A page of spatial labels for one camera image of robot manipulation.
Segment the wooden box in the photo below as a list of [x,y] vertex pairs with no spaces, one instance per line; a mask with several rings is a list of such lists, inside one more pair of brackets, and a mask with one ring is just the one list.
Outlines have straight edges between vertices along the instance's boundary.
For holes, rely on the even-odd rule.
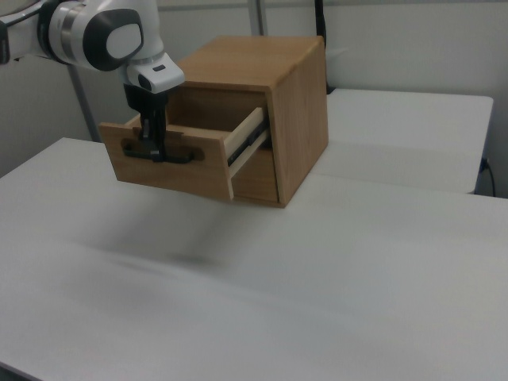
[[[170,95],[166,145],[191,150],[194,160],[125,156],[122,142],[137,136],[139,118],[104,123],[118,180],[285,206],[328,144],[322,39],[218,37],[178,65],[186,82]],[[262,120],[269,128],[248,145]]]

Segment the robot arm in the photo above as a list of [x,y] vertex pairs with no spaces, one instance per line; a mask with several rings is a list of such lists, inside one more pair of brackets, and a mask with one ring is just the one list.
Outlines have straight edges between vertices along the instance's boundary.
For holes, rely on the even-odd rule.
[[164,52],[156,0],[30,2],[0,17],[0,64],[28,54],[92,70],[118,69],[129,106],[141,114],[141,143],[153,161],[167,159],[167,93],[184,75]]

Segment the wood grain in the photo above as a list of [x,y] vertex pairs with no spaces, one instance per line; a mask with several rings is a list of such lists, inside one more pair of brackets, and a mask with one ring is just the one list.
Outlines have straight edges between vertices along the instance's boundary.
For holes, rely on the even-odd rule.
[[252,111],[225,139],[225,157],[231,155],[243,144],[248,136],[259,126],[264,119],[263,109],[260,107]]
[[232,184],[234,200],[276,206],[279,202],[279,194],[273,151],[266,148],[258,149],[232,178]]
[[187,87],[268,91],[317,44],[317,37],[217,37],[180,60]]
[[169,133],[166,143],[170,150],[173,144],[190,147],[200,150],[202,159],[188,164],[153,163],[124,155],[121,142],[136,139],[132,127],[103,123],[99,130],[118,180],[212,198],[233,198],[222,138]]
[[279,200],[286,205],[328,145],[325,46],[320,40],[267,93]]

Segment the white table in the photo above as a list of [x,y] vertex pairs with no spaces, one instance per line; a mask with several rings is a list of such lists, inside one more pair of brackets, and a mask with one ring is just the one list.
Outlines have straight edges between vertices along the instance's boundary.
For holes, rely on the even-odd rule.
[[0,179],[0,361],[44,381],[508,379],[508,203],[311,174],[285,210]]
[[492,111],[487,97],[335,90],[330,143],[313,173],[471,193]]

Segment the wooden drawer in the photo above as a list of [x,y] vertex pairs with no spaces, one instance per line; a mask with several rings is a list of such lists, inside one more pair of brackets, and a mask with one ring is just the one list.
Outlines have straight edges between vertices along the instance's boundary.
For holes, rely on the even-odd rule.
[[118,180],[226,200],[278,202],[262,94],[179,88],[170,97],[167,122],[167,154],[192,156],[186,164],[128,156],[142,151],[139,117],[100,125]]

